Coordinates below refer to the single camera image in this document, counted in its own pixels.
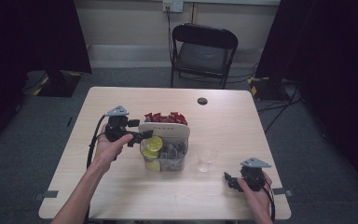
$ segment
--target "table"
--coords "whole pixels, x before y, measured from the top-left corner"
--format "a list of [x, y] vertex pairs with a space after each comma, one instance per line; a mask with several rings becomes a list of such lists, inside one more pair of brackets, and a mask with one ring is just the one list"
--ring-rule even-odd
[[[207, 105], [199, 105], [204, 97]], [[243, 220], [252, 214], [243, 193], [229, 189], [224, 172], [240, 176], [240, 162], [256, 157], [272, 165], [263, 169], [272, 187], [282, 187], [269, 144], [248, 91], [94, 87], [89, 90], [62, 153], [45, 198], [42, 218], [54, 218], [86, 171], [91, 137], [101, 115], [123, 105], [129, 119], [149, 112], [182, 113], [190, 128], [185, 168], [180, 172], [145, 169], [139, 145], [124, 146], [91, 200], [90, 218], [130, 220]], [[206, 173], [197, 165], [196, 149], [213, 145], [219, 156]], [[276, 218], [291, 211], [284, 194], [275, 195]]]

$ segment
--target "black round hole cover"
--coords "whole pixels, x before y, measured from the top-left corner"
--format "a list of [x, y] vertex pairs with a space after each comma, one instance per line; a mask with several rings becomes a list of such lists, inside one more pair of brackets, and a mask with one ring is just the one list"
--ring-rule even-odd
[[199, 103], [199, 105], [206, 105], [208, 104], [208, 100], [203, 98], [203, 97], [200, 97], [197, 102]]

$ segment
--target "chair backrest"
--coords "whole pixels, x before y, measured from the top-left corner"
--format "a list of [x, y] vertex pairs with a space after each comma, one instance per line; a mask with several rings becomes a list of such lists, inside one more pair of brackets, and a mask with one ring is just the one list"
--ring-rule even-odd
[[238, 38], [230, 31], [194, 23], [185, 23], [173, 28], [172, 40], [220, 49], [236, 49], [238, 46]]

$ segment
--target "yellow round object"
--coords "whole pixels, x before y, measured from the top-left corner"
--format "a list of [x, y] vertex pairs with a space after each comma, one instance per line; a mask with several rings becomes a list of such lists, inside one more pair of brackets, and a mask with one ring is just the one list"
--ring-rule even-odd
[[161, 166], [158, 161], [146, 162], [146, 169], [149, 171], [160, 171]]
[[142, 155], [144, 155], [147, 158], [156, 158], [158, 156], [158, 152], [157, 151], [150, 151], [146, 147], [146, 148], [142, 149]]
[[158, 136], [152, 136], [146, 140], [146, 144], [150, 151], [159, 151], [162, 148], [162, 139]]

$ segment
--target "black chair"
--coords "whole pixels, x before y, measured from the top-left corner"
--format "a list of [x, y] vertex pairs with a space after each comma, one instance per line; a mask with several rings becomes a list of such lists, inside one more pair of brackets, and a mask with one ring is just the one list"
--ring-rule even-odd
[[181, 24], [172, 30], [172, 71], [188, 73], [204, 77], [219, 78], [222, 89], [226, 87], [229, 69], [235, 50], [238, 46], [237, 37], [222, 28]]

